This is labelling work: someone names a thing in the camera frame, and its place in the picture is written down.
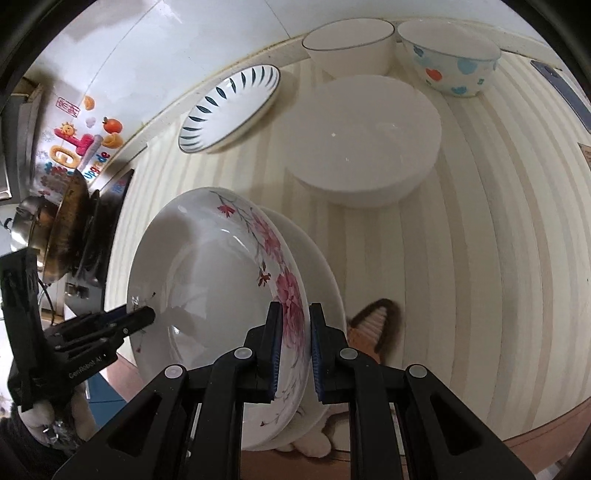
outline white plate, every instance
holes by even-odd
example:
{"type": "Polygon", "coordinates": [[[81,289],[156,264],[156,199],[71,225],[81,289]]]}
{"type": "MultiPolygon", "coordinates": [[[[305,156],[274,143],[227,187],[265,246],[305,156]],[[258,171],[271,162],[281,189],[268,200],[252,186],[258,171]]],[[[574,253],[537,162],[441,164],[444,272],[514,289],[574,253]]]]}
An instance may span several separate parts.
{"type": "Polygon", "coordinates": [[[276,98],[281,73],[256,65],[221,81],[193,107],[178,134],[185,153],[211,152],[246,133],[276,98]]]}
{"type": "Polygon", "coordinates": [[[279,385],[270,405],[246,405],[242,448],[273,438],[296,412],[310,365],[310,316],[291,253],[267,216],[230,190],[183,193],[152,220],[134,257],[127,307],[148,305],[155,322],[131,336],[148,382],[171,364],[213,363],[284,305],[279,385]]]}
{"type": "MultiPolygon", "coordinates": [[[[298,265],[306,297],[310,303],[320,302],[326,324],[346,332],[345,307],[339,286],[324,256],[312,239],[294,222],[280,213],[261,208],[277,227],[298,265]]],[[[310,368],[308,383],[294,417],[276,437],[253,450],[271,450],[302,438],[328,409],[318,401],[314,375],[310,368]]]]}

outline bowl with heart pattern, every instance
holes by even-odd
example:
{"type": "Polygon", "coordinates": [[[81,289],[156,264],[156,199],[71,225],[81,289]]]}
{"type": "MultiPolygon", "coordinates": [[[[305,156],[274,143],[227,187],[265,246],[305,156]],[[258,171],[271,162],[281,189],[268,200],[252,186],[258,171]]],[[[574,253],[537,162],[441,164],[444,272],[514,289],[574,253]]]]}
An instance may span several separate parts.
{"type": "Polygon", "coordinates": [[[476,95],[491,82],[501,58],[492,40],[447,20],[409,20],[398,33],[418,75],[447,95],[476,95]]]}

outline stove knob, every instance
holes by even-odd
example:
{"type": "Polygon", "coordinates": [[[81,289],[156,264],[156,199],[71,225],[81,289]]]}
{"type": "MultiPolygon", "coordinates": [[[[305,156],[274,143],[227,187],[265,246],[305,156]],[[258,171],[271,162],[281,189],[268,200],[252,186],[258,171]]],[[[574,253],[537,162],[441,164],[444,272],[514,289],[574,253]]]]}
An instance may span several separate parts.
{"type": "Polygon", "coordinates": [[[69,297],[79,297],[82,300],[88,298],[88,288],[75,285],[73,283],[66,283],[66,295],[69,297]]]}
{"type": "Polygon", "coordinates": [[[66,295],[69,297],[75,297],[78,293],[78,285],[74,285],[73,283],[66,283],[66,295]]]}

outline cooking pot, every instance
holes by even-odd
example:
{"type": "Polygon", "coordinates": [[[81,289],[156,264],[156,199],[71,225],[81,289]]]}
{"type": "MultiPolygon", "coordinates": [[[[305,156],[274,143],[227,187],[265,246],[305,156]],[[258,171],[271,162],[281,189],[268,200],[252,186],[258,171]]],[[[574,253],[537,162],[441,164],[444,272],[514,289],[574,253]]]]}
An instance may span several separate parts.
{"type": "Polygon", "coordinates": [[[53,223],[56,219],[57,205],[45,197],[30,196],[17,207],[10,228],[10,248],[14,252],[31,247],[37,250],[37,269],[45,264],[45,253],[53,223]]]}
{"type": "MultiPolygon", "coordinates": [[[[80,253],[90,198],[86,180],[75,170],[59,206],[45,197],[30,196],[17,207],[12,221],[12,251],[37,250],[37,270],[44,284],[62,278],[80,253]]],[[[4,227],[8,229],[8,219],[4,227]]]]}

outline sun sticker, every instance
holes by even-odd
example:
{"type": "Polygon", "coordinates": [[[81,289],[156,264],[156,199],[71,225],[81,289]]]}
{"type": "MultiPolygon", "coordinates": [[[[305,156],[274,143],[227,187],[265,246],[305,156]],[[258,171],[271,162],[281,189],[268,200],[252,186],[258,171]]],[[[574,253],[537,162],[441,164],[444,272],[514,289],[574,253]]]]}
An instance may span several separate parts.
{"type": "Polygon", "coordinates": [[[76,129],[74,125],[68,122],[63,122],[60,127],[61,133],[64,135],[68,135],[69,137],[73,137],[76,134],[76,129]]]}

